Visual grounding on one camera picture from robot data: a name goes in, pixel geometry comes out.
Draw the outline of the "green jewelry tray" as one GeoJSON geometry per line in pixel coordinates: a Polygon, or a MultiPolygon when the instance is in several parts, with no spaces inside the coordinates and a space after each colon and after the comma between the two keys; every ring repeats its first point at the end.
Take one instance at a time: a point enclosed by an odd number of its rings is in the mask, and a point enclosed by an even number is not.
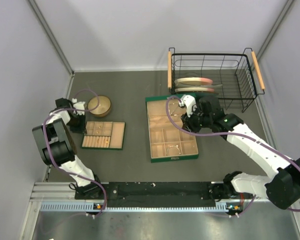
{"type": "Polygon", "coordinates": [[[81,147],[84,149],[122,150],[125,137],[125,122],[88,121],[81,147]]]}

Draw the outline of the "green jewelry box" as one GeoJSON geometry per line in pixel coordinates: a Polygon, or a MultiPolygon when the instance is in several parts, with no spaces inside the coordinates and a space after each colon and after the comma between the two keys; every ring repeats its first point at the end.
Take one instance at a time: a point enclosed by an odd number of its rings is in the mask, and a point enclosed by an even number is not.
{"type": "Polygon", "coordinates": [[[168,98],[168,95],[145,98],[150,161],[162,163],[197,159],[199,150],[196,137],[179,130],[183,126],[181,116],[186,110],[179,107],[176,97],[168,98]]]}

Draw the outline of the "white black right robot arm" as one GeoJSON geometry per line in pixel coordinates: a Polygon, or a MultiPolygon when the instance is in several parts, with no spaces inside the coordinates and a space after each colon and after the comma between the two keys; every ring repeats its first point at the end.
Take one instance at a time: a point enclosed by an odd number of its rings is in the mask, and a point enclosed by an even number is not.
{"type": "Polygon", "coordinates": [[[198,134],[203,128],[210,129],[212,135],[236,146],[265,172],[264,176],[241,171],[228,174],[223,182],[231,190],[268,199],[282,210],[300,199],[300,158],[292,160],[268,145],[236,114],[225,113],[215,96],[185,94],[179,106],[185,108],[181,116],[185,131],[198,134]]]}

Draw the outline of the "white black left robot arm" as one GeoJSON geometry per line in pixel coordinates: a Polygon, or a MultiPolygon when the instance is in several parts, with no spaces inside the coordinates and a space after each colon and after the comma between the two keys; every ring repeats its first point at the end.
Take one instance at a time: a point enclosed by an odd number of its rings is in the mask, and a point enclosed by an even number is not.
{"type": "Polygon", "coordinates": [[[98,199],[104,196],[96,182],[95,173],[79,159],[76,145],[70,132],[86,133],[85,102],[76,98],[59,98],[56,108],[49,113],[45,124],[32,129],[34,141],[43,162],[70,173],[75,184],[71,184],[77,199],[98,199]]]}

